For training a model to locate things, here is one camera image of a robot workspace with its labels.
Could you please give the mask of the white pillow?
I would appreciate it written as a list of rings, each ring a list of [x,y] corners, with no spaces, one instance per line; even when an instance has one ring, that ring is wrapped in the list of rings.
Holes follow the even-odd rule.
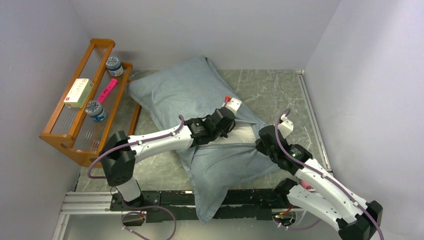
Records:
[[[237,122],[227,137],[218,137],[213,144],[254,144],[256,135],[254,132],[254,125],[250,123]]]

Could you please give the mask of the blue grey pillow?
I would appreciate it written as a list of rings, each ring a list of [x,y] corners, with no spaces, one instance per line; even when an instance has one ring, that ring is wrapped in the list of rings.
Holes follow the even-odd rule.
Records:
[[[211,128],[210,118],[225,103],[225,97],[236,97],[203,55],[131,81],[126,91],[148,110],[159,130],[185,121],[188,127],[202,134]],[[237,110],[234,123],[227,137],[213,136],[208,144],[176,151],[191,181],[196,215],[202,223],[214,217],[231,187],[278,169],[255,147],[259,130],[266,123],[246,105]]]

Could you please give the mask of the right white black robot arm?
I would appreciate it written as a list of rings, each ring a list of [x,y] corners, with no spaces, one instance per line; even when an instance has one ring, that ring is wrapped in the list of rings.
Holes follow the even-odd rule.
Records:
[[[275,202],[282,208],[290,204],[310,212],[332,226],[343,240],[369,240],[374,234],[384,239],[381,230],[383,207],[366,201],[329,174],[299,144],[288,144],[277,127],[259,131],[256,149],[268,156],[282,170],[309,184],[310,193],[301,184],[286,178],[274,189]]]

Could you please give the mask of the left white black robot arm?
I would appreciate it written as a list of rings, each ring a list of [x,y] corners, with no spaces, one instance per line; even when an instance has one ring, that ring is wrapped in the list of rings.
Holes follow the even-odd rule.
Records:
[[[130,210],[142,206],[141,188],[133,176],[135,164],[163,152],[190,149],[207,145],[217,138],[226,138],[235,127],[237,109],[228,104],[217,108],[205,117],[185,120],[159,132],[127,136],[115,133],[104,146],[97,160],[101,163],[105,179],[115,187]]]

